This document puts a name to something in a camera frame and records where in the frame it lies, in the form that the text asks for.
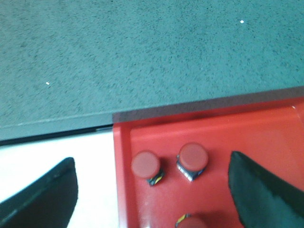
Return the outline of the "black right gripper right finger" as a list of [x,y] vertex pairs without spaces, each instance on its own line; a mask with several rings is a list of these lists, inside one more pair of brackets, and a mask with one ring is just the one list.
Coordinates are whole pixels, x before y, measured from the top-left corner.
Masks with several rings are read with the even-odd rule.
[[304,226],[304,192],[241,152],[231,154],[228,186],[244,227]]

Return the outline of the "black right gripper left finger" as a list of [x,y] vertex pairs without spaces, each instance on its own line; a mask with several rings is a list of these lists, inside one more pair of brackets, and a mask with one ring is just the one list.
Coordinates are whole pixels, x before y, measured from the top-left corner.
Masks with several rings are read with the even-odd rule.
[[0,204],[0,226],[66,228],[77,200],[75,160],[68,157]]

